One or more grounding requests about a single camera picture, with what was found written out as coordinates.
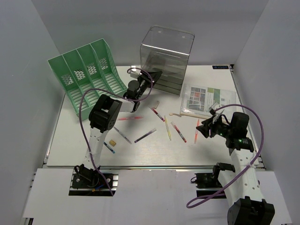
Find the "clear plastic drawer cabinet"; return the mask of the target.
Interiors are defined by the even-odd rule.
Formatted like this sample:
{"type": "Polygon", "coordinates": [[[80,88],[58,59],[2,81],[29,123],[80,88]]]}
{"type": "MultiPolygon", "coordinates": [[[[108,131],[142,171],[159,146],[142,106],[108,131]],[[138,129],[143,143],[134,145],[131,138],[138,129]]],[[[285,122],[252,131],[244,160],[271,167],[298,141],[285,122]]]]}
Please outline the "clear plastic drawer cabinet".
{"type": "Polygon", "coordinates": [[[162,72],[155,89],[180,95],[194,38],[188,31],[150,27],[141,43],[140,64],[147,72],[162,72]]]}

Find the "beige eraser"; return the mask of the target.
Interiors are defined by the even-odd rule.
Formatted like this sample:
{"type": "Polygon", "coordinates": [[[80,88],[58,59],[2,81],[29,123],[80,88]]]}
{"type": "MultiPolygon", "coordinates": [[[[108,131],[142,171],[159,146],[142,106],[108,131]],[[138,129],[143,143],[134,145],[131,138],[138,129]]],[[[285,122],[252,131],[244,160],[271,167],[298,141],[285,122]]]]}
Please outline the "beige eraser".
{"type": "Polygon", "coordinates": [[[156,102],[154,103],[154,106],[153,106],[153,107],[154,107],[155,109],[157,109],[157,107],[159,106],[159,103],[160,103],[159,101],[156,101],[156,102]]]}

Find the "yellow highlighter pen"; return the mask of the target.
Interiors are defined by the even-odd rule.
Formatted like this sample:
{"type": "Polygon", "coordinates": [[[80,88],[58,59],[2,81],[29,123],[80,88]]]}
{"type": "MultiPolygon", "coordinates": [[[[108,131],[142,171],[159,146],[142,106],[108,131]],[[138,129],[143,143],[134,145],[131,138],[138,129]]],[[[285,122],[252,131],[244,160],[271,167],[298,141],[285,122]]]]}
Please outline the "yellow highlighter pen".
{"type": "Polygon", "coordinates": [[[170,130],[169,130],[169,127],[168,127],[167,118],[166,118],[165,115],[164,115],[164,121],[165,121],[165,126],[166,126],[166,130],[167,130],[167,134],[168,134],[169,140],[171,141],[172,137],[171,137],[171,133],[170,133],[170,130]]]}

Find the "grey clear pen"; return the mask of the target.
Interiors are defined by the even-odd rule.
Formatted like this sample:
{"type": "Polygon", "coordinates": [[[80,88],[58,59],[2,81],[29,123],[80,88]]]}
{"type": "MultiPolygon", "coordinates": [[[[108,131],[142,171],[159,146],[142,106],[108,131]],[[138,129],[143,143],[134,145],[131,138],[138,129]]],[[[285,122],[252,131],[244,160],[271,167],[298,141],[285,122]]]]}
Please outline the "grey clear pen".
{"type": "Polygon", "coordinates": [[[119,129],[117,129],[116,127],[113,127],[114,128],[114,130],[118,133],[118,134],[120,134],[129,144],[132,144],[132,142],[119,130],[119,129]]]}

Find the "small yellow eraser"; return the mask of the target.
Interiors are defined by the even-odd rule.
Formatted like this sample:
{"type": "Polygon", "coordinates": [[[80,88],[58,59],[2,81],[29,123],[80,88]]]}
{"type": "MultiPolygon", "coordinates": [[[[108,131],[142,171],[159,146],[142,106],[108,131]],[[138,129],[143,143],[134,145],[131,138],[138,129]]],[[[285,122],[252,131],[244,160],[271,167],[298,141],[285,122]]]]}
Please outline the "small yellow eraser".
{"type": "Polygon", "coordinates": [[[110,140],[109,143],[112,145],[112,146],[115,146],[116,145],[116,142],[114,140],[110,140]]]}

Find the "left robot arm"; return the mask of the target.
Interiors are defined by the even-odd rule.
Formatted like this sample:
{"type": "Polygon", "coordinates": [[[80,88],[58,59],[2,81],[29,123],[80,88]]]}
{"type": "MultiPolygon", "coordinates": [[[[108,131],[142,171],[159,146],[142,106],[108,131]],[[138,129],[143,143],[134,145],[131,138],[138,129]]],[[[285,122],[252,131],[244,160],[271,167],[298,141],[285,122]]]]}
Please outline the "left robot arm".
{"type": "Polygon", "coordinates": [[[149,94],[143,96],[144,92],[147,89],[152,90],[162,73],[162,71],[147,72],[140,69],[138,77],[128,83],[127,90],[122,97],[116,94],[110,97],[107,95],[108,91],[99,97],[88,117],[90,122],[89,138],[83,133],[87,143],[87,152],[82,162],[85,168],[99,169],[105,138],[114,127],[119,113],[134,113],[140,102],[149,96],[149,94]]]}

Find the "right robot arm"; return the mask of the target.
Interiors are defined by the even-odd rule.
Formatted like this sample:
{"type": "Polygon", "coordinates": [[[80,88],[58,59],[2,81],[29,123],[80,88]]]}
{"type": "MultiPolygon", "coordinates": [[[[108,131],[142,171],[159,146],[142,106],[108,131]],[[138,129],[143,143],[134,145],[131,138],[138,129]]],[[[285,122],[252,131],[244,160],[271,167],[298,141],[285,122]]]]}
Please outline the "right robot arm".
{"type": "Polygon", "coordinates": [[[269,225],[275,208],[265,200],[260,189],[254,146],[247,137],[248,122],[249,116],[242,112],[234,112],[230,122],[224,115],[216,113],[197,126],[206,138],[216,135],[225,138],[232,162],[217,163],[211,173],[197,173],[194,182],[199,189],[221,189],[217,196],[224,195],[228,200],[229,225],[269,225]]]}

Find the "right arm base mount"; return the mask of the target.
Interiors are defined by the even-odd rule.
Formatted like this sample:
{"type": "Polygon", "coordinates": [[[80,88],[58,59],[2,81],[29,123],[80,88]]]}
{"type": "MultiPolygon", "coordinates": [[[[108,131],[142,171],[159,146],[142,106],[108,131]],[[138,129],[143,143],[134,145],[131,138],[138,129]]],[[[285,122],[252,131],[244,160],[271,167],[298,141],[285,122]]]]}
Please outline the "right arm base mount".
{"type": "Polygon", "coordinates": [[[222,188],[217,180],[212,179],[212,173],[196,173],[190,182],[196,185],[197,197],[212,195],[222,188]]]}

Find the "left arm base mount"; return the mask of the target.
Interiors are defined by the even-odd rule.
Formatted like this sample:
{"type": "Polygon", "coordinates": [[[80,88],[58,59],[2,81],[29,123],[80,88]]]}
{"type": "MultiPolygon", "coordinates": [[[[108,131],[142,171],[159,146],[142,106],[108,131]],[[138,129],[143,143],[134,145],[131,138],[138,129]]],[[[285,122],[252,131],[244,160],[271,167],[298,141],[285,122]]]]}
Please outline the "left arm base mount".
{"type": "Polygon", "coordinates": [[[75,166],[68,195],[112,197],[112,193],[115,194],[117,189],[118,175],[104,173],[103,176],[96,170],[86,168],[83,164],[75,166]]]}

